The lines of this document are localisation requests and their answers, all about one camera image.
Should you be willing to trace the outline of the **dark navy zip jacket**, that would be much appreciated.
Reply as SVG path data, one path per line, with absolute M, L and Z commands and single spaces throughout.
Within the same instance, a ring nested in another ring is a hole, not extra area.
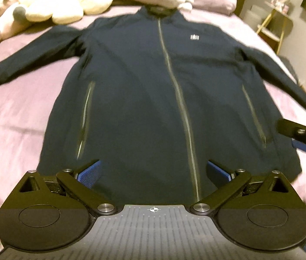
M 116 205 L 192 204 L 215 190 L 209 160 L 253 175 L 301 172 L 265 82 L 306 110 L 306 93 L 267 54 L 177 10 L 143 7 L 78 30 L 58 25 L 0 62 L 0 85 L 78 57 L 49 116 L 37 170 L 94 160 Z

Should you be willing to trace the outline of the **purple bed sheet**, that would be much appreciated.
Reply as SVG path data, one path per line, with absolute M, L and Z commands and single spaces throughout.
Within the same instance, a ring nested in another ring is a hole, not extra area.
M 116 6 L 103 15 L 87 17 L 70 27 L 82 30 L 98 18 L 135 14 L 143 7 Z M 215 25 L 243 45 L 264 52 L 299 86 L 291 64 L 286 59 L 278 57 L 238 17 L 200 10 L 181 14 L 190 22 Z M 26 47 L 52 27 L 49 23 L 40 24 L 0 43 L 0 62 Z M 60 59 L 0 85 L 0 206 L 27 170 L 37 170 L 49 116 L 62 85 L 76 62 L 76 56 Z M 269 82 L 265 82 L 265 88 L 279 109 L 281 117 L 306 124 L 306 110 L 294 98 Z M 291 182 L 306 201 L 306 154 L 299 150 L 296 152 L 301 172 Z

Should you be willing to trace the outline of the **yellow side table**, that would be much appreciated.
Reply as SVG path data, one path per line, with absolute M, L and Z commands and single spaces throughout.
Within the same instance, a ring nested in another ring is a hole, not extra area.
M 265 4 L 270 8 L 270 11 L 262 24 L 257 26 L 256 34 L 262 37 L 278 55 L 284 38 L 293 28 L 293 19 L 284 10 L 280 10 L 275 5 L 269 2 L 265 2 Z

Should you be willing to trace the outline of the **pink plush with grey feet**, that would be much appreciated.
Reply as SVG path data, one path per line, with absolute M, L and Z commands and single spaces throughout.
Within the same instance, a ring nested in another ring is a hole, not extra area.
M 19 0 L 0 0 L 0 41 L 15 36 L 32 26 L 25 12 L 26 6 Z

